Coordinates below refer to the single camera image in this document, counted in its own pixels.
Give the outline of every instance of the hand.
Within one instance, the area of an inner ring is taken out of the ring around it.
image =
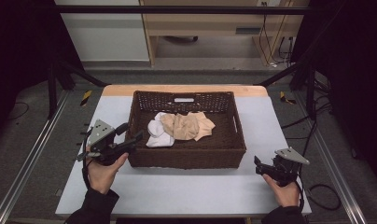
[[[263,178],[273,190],[279,205],[282,207],[299,206],[300,191],[296,183],[292,182],[281,188],[270,176],[263,175]]]
[[[128,158],[128,153],[122,154],[115,163],[109,166],[103,166],[96,161],[87,160],[89,169],[89,180],[92,189],[102,194],[107,194],[113,184],[116,173]]]

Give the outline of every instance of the white table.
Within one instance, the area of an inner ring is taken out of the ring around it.
[[[110,86],[106,87],[91,126],[101,119],[113,127],[127,122],[132,91],[234,91],[247,151],[238,169],[180,170],[119,169],[112,186],[120,199],[112,217],[263,217],[278,206],[273,193],[253,163],[258,156],[272,164],[274,151],[286,148],[286,139],[261,87],[243,86]],[[123,141],[123,135],[115,142]],[[81,207],[86,187],[81,162],[75,162],[56,214],[68,217]],[[305,198],[303,214],[311,213]]]

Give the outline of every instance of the beige cloth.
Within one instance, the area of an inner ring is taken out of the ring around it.
[[[179,140],[200,140],[206,135],[212,135],[215,124],[203,112],[181,114],[164,114],[160,118],[166,133]]]
[[[200,127],[193,115],[177,114],[174,121],[174,139],[189,140],[197,136]]]
[[[194,115],[198,121],[198,126],[200,127],[197,136],[194,138],[195,141],[200,140],[204,136],[212,135],[212,129],[214,129],[216,125],[214,122],[208,119],[203,112],[188,113],[188,115]]]
[[[174,136],[175,114],[164,114],[160,117],[164,131]]]

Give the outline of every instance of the brown wicker basket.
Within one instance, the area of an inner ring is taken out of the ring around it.
[[[193,102],[180,102],[187,99]],[[159,112],[205,113],[216,127],[211,136],[199,141],[175,140],[171,147],[147,147],[148,123]],[[136,91],[129,118],[126,139],[144,130],[144,138],[137,143],[136,152],[128,157],[132,167],[170,167],[180,169],[238,168],[246,152],[244,135],[233,92]]]

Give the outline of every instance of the sleeve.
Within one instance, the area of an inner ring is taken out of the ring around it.
[[[262,224],[305,224],[304,217],[297,206],[279,206],[261,220]]]
[[[109,224],[110,215],[118,200],[118,194],[111,189],[106,195],[94,189],[88,189],[81,208],[74,212],[64,224]]]

